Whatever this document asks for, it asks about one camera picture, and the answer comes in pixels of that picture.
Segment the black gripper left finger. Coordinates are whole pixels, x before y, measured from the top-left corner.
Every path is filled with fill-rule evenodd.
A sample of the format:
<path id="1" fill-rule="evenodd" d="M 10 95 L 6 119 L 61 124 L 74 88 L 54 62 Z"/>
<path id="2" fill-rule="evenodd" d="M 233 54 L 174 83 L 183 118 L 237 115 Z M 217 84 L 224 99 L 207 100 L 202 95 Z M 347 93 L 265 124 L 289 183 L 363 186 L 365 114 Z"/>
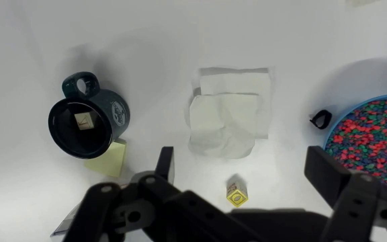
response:
<path id="1" fill-rule="evenodd" d="M 62 242 L 124 242 L 143 231 L 154 242 L 257 242 L 257 235 L 195 193 L 170 183 L 174 149 L 160 151 L 155 171 L 138 174 L 121 189 L 93 186 Z"/>

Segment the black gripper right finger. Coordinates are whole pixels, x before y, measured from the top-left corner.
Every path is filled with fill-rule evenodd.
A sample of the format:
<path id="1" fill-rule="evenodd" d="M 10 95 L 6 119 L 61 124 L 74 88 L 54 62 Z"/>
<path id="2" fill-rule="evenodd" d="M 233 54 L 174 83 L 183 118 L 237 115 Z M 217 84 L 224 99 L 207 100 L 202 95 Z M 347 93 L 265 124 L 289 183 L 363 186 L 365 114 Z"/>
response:
<path id="1" fill-rule="evenodd" d="M 366 173 L 350 173 L 322 147 L 310 147 L 304 175 L 332 209 L 320 242 L 373 242 L 387 231 L 387 186 Z"/>

